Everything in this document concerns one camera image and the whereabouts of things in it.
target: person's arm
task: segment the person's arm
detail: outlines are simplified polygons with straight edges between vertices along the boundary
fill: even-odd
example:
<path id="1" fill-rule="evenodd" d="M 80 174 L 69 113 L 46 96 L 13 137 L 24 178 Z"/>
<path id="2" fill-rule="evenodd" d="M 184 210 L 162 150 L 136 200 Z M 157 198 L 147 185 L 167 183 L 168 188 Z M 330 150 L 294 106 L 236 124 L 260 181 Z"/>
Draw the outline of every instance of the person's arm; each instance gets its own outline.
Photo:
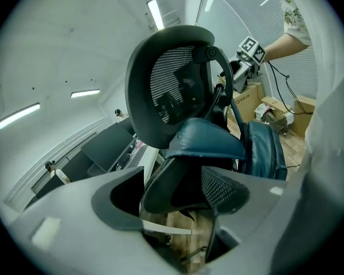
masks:
<path id="1" fill-rule="evenodd" d="M 62 180 L 64 180 L 66 183 L 71 182 L 70 179 L 65 175 L 65 173 L 63 173 L 63 171 L 60 169 L 56 170 L 56 175 Z"/>
<path id="2" fill-rule="evenodd" d="M 307 45 L 299 41 L 296 37 L 284 33 L 274 43 L 265 48 L 266 55 L 264 62 L 296 54 L 307 49 L 307 47 Z"/>

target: patterned shirt sleeve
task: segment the patterned shirt sleeve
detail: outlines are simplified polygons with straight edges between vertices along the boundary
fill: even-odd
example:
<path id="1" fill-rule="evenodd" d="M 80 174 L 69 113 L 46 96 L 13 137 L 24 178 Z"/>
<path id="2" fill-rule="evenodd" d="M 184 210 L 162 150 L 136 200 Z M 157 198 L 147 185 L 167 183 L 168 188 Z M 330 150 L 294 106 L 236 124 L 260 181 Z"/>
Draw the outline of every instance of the patterned shirt sleeve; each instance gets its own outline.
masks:
<path id="1" fill-rule="evenodd" d="M 284 13 L 284 32 L 311 46 L 311 38 L 303 17 L 293 0 L 280 0 Z"/>

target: mesh backrest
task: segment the mesh backrest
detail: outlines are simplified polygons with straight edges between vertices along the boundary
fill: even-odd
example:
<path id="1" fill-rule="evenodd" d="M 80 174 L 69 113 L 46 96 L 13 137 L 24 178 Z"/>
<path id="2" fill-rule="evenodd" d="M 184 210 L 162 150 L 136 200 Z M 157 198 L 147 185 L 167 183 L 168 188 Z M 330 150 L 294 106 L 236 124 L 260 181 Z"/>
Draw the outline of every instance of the mesh backrest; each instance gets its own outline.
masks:
<path id="1" fill-rule="evenodd" d="M 166 124 L 176 124 L 204 101 L 200 65 L 192 60 L 193 46 L 168 50 L 158 58 L 150 77 L 153 104 Z"/>

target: chair backrest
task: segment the chair backrest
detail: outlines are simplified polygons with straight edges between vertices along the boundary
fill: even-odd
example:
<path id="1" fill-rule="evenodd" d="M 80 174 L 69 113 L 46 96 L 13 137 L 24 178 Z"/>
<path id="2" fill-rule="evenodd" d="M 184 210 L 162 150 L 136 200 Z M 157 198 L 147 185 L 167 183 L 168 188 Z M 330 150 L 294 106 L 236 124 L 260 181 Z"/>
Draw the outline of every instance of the chair backrest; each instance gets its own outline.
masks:
<path id="1" fill-rule="evenodd" d="M 128 63 L 127 109 L 140 140 L 168 148 L 190 117 L 201 117 L 213 99 L 209 62 L 197 64 L 192 51 L 212 46 L 214 35 L 198 26 L 175 26 L 141 42 Z"/>

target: wooden floor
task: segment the wooden floor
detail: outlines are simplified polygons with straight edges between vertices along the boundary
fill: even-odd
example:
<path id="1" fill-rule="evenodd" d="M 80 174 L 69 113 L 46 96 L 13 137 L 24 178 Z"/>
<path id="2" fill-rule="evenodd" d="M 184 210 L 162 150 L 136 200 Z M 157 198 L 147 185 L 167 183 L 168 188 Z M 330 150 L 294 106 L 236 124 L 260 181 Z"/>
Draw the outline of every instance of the wooden floor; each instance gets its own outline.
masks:
<path id="1" fill-rule="evenodd" d="M 240 137 L 240 131 L 236 123 L 228 120 L 228 128 L 231 131 L 231 134 L 238 138 Z M 286 165 L 299 165 L 304 155 L 304 140 L 291 131 L 287 132 L 285 135 L 280 135 L 279 138 L 283 147 Z M 298 167 L 288 169 L 287 180 L 290 180 L 292 174 L 297 171 L 297 169 Z M 210 234 L 212 232 L 212 219 L 205 218 L 195 212 L 191 213 L 191 215 L 194 217 L 195 222 L 192 219 L 183 216 L 180 212 L 174 212 L 168 215 L 144 213 L 143 219 L 170 227 L 192 229 L 192 235 L 173 234 L 169 236 L 164 234 L 155 234 L 159 236 L 158 238 L 160 241 L 168 241 L 174 254 L 177 257 L 182 258 L 193 253 L 202 246 L 208 246 Z M 185 262 L 185 266 L 189 273 L 196 272 L 204 264 L 204 252 L 201 252 Z"/>

